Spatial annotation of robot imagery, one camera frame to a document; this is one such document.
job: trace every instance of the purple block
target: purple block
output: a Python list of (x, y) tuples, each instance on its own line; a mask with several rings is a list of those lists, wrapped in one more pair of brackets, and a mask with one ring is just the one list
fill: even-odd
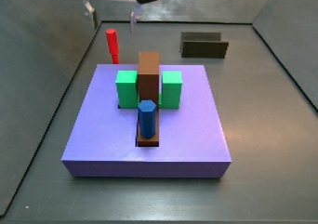
[(220, 178), (230, 164), (202, 66), (182, 73), (178, 110), (160, 110), (158, 147), (134, 147), (137, 109), (117, 109), (114, 76), (136, 65), (97, 65), (61, 161), (76, 177)]

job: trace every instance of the blue hexagonal prism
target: blue hexagonal prism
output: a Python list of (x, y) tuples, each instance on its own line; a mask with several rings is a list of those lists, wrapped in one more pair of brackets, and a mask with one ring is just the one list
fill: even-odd
[(140, 133), (144, 138), (154, 135), (156, 106), (152, 100), (141, 100), (137, 105), (137, 121)]

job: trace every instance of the wooden block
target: wooden block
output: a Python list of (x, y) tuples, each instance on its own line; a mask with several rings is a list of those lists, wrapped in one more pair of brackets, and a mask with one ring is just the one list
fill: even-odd
[(140, 100), (152, 100), (158, 108), (158, 52), (138, 53), (137, 94)]
[(138, 123), (136, 124), (136, 146), (137, 147), (158, 147), (158, 110), (154, 117), (154, 135), (152, 138), (144, 138), (140, 134)]

